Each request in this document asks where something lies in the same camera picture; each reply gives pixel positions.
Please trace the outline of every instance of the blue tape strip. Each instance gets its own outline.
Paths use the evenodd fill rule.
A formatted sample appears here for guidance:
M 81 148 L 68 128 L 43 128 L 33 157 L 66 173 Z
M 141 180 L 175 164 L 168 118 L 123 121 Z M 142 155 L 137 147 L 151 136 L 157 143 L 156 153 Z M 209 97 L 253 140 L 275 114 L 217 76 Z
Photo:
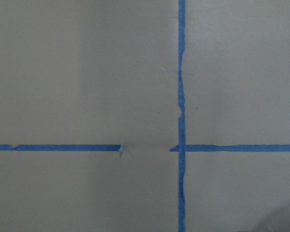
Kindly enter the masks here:
M 0 145 L 0 151 L 122 151 L 122 145 Z
M 177 145 L 170 151 L 178 152 L 180 146 Z M 187 152 L 290 152 L 290 144 L 286 145 L 186 145 Z
M 186 125 L 185 92 L 182 78 L 183 56 L 185 51 L 185 0 L 178 0 L 178 106 L 181 116 L 178 119 L 178 232 L 185 232 L 185 171 L 186 171 Z

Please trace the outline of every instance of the blue painter's tape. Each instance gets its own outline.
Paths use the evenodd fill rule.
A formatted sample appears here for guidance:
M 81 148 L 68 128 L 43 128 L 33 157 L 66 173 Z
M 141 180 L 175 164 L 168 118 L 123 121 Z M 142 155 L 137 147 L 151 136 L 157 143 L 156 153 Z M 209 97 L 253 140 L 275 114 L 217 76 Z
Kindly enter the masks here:
M 0 145 L 0 151 L 122 151 L 122 145 Z
M 178 106 L 181 116 L 178 119 L 178 232 L 185 232 L 185 171 L 186 171 L 186 125 L 185 92 L 182 78 L 183 56 L 185 51 L 185 0 L 178 0 Z
M 290 144 L 285 145 L 186 145 L 187 152 L 290 152 Z M 170 151 L 178 152 L 180 146 L 177 145 Z
M 0 151 L 10 151 L 11 145 L 0 145 Z

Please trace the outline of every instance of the vertical blue tape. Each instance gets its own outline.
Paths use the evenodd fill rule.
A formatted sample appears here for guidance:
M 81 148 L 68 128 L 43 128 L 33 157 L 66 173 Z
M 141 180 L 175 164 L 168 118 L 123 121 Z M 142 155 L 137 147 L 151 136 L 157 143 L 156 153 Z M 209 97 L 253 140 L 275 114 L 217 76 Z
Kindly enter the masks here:
M 181 116 L 178 119 L 179 158 L 178 158 L 178 232 L 185 232 L 185 171 L 186 171 L 186 126 L 185 93 L 182 78 L 183 55 L 185 51 L 185 0 L 178 0 L 178 106 Z

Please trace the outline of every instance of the wall surface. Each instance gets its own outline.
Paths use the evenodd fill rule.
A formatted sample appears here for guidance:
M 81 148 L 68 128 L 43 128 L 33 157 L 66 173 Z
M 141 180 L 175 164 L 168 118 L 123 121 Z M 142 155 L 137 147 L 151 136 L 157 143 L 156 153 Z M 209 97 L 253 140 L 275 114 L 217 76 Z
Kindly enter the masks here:
M 0 232 L 177 231 L 177 0 L 0 0 Z M 186 0 L 187 144 L 290 144 L 290 0 Z M 187 232 L 290 201 L 290 153 L 187 153 Z

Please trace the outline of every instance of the horizontal blue tape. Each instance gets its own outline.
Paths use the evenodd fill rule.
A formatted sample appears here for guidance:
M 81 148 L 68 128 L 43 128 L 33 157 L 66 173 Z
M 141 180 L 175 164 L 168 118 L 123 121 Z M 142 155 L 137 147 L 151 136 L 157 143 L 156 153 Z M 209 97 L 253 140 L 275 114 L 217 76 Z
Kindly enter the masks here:
M 0 145 L 0 151 L 122 151 L 122 145 Z
M 179 146 L 170 151 L 179 152 Z M 290 152 L 290 144 L 286 145 L 186 145 L 187 152 Z

